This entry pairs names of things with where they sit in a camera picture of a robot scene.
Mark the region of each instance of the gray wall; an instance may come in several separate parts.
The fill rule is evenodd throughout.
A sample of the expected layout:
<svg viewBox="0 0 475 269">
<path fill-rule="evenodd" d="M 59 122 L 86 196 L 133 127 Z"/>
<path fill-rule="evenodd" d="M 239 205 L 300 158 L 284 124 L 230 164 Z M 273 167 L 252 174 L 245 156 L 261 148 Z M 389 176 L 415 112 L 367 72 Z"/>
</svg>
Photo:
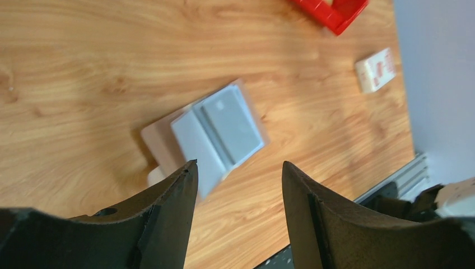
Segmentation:
<svg viewBox="0 0 475 269">
<path fill-rule="evenodd" d="M 472 0 L 394 0 L 416 150 L 437 183 L 475 176 Z"/>
</svg>

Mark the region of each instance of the red container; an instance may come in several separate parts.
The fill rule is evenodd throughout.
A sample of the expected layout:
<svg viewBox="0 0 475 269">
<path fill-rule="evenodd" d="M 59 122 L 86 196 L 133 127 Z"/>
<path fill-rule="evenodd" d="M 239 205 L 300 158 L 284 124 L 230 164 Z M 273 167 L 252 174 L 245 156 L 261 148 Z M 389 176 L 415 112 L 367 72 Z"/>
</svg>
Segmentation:
<svg viewBox="0 0 475 269">
<path fill-rule="evenodd" d="M 330 6 L 324 0 L 291 0 L 310 16 L 340 35 L 365 9 L 369 0 L 333 0 Z"/>
</svg>

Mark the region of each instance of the red object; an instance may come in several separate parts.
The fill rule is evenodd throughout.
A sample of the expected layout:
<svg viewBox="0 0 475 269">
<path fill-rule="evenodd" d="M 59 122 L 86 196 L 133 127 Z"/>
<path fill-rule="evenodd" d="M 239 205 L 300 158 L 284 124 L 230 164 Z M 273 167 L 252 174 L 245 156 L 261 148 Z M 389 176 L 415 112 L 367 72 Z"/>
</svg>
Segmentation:
<svg viewBox="0 0 475 269">
<path fill-rule="evenodd" d="M 340 35 L 365 9 L 369 0 L 333 0 L 330 6 L 324 0 L 291 0 L 323 23 L 336 35 Z"/>
</svg>

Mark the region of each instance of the small white box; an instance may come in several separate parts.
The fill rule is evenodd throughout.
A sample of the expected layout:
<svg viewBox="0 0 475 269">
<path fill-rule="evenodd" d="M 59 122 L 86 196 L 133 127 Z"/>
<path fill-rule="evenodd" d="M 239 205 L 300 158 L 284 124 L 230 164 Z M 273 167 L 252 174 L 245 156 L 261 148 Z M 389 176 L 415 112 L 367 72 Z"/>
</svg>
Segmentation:
<svg viewBox="0 0 475 269">
<path fill-rule="evenodd" d="M 360 79 L 361 91 L 366 94 L 379 90 L 396 76 L 389 48 L 357 62 L 355 69 Z"/>
</svg>

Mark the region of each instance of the tabletop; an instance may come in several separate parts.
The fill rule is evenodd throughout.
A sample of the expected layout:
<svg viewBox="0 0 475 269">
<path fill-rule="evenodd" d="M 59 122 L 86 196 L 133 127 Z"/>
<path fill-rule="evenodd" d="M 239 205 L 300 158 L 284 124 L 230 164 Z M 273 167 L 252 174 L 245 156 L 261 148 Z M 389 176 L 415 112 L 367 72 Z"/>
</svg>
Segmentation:
<svg viewBox="0 0 475 269">
<path fill-rule="evenodd" d="M 360 93 L 354 63 L 397 76 Z M 147 187 L 140 130 L 242 78 L 271 143 L 197 206 L 187 268 L 252 268 L 288 241 L 292 161 L 354 199 L 413 145 L 391 0 L 333 36 L 287 0 L 3 0 L 0 206 L 93 214 Z"/>
</svg>

